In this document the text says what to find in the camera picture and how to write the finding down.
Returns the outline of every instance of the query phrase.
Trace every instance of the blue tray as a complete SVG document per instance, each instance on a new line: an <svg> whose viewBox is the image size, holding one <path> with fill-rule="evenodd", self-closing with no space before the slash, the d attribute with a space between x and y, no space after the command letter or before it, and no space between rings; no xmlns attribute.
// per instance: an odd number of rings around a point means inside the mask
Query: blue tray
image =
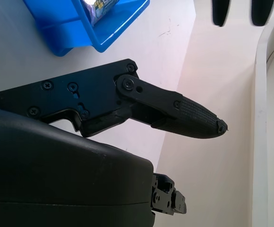
<svg viewBox="0 0 274 227"><path fill-rule="evenodd" d="M59 57L80 46L104 52L150 4L150 0L120 0L92 27L80 0L24 2L48 47Z"/></svg>

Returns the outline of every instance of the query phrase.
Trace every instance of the textured grip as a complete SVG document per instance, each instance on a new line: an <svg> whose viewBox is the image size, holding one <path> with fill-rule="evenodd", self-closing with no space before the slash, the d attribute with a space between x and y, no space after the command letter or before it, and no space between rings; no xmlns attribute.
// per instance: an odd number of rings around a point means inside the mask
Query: textured grip
<svg viewBox="0 0 274 227"><path fill-rule="evenodd" d="M177 119L164 118L152 127L199 139L215 138L227 131L227 124L223 120L188 98L182 98L179 112Z"/></svg>

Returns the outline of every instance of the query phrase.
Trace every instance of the black case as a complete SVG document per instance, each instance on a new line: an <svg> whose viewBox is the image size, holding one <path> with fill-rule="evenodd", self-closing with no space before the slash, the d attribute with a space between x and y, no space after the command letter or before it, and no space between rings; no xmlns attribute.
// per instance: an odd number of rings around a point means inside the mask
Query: black case
<svg viewBox="0 0 274 227"><path fill-rule="evenodd" d="M146 159L0 110L0 226L152 227L152 178Z"/></svg>

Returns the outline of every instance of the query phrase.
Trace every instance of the screw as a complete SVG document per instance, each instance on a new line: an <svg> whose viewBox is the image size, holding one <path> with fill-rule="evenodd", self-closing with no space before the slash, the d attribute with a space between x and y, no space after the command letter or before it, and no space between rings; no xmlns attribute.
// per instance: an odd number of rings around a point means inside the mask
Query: screw
<svg viewBox="0 0 274 227"><path fill-rule="evenodd" d="M174 107L175 107L176 109L179 109L179 107L180 107L180 102L178 102L178 101L174 102Z"/></svg>
<svg viewBox="0 0 274 227"><path fill-rule="evenodd" d="M90 113L87 110L83 110L80 112L80 117L82 120L88 119L89 115L90 115Z"/></svg>
<svg viewBox="0 0 274 227"><path fill-rule="evenodd" d="M68 89L70 92L75 92L78 89L78 85L76 83L69 83L68 84Z"/></svg>
<svg viewBox="0 0 274 227"><path fill-rule="evenodd" d="M128 64L127 70L128 70L129 72L134 72L134 71L135 71L135 66L132 65L132 64Z"/></svg>
<svg viewBox="0 0 274 227"><path fill-rule="evenodd" d="M134 88L134 81L132 81L131 79L124 79L122 82L122 86L124 87L124 89L131 91Z"/></svg>
<svg viewBox="0 0 274 227"><path fill-rule="evenodd" d="M28 109L28 115L29 116L32 116L32 117L35 117L39 114L39 109L37 107L30 107Z"/></svg>
<svg viewBox="0 0 274 227"><path fill-rule="evenodd" d="M45 81L43 82L43 89L45 90L51 90L53 88L53 84L51 81Z"/></svg>
<svg viewBox="0 0 274 227"><path fill-rule="evenodd" d="M153 197L153 202L154 202L154 203L158 203L159 200L160 200L159 194L158 194L158 193L155 193L155 194L154 194L154 197Z"/></svg>

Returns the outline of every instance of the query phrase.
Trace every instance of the pivot screw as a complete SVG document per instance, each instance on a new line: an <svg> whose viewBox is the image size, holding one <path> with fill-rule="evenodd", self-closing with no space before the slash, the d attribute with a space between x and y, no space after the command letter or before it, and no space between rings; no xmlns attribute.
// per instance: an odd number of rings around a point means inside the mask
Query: pivot screw
<svg viewBox="0 0 274 227"><path fill-rule="evenodd" d="M122 86L127 91L131 91L134 88L134 82L131 79L124 79L122 82Z"/></svg>

